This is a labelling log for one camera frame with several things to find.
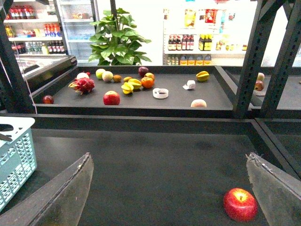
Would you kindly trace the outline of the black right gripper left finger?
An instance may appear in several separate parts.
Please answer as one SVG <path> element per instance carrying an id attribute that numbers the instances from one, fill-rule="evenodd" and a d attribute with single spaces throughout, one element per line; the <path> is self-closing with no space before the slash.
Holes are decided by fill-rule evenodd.
<path id="1" fill-rule="evenodd" d="M 90 153 L 0 217 L 2 226 L 76 226 L 94 171 Z"/>

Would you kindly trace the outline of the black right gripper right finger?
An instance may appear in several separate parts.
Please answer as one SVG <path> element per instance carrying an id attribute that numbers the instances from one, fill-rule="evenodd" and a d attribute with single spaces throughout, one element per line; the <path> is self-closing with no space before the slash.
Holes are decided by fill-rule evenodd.
<path id="1" fill-rule="evenodd" d="M 255 153 L 247 156 L 249 181 L 270 226 L 301 224 L 301 181 Z"/>

